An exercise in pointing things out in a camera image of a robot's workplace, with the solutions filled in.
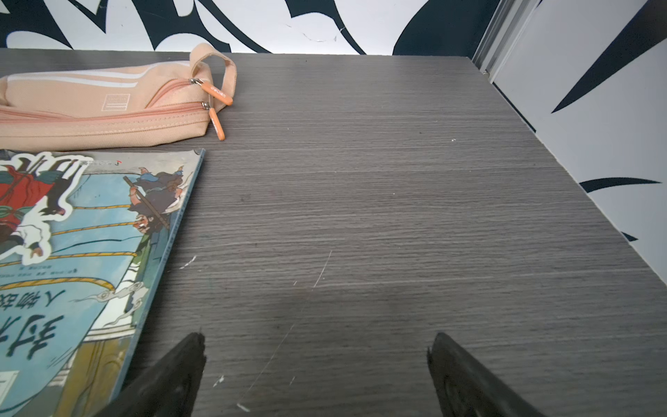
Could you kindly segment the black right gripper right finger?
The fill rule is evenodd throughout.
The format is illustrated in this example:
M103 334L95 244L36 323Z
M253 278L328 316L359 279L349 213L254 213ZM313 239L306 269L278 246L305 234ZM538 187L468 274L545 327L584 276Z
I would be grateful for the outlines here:
M427 349L427 366L444 416L541 416L449 335Z

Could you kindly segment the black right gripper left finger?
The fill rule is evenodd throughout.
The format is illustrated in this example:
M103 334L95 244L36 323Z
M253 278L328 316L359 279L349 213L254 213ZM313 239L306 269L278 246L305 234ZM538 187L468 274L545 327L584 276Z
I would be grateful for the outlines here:
M97 415L190 416L206 361L205 336L191 333Z

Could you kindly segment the illustrated comic book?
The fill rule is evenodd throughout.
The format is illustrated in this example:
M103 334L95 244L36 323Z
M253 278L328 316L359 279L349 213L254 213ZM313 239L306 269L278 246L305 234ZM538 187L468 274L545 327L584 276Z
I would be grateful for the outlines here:
M2 415L120 393L204 156L2 151Z

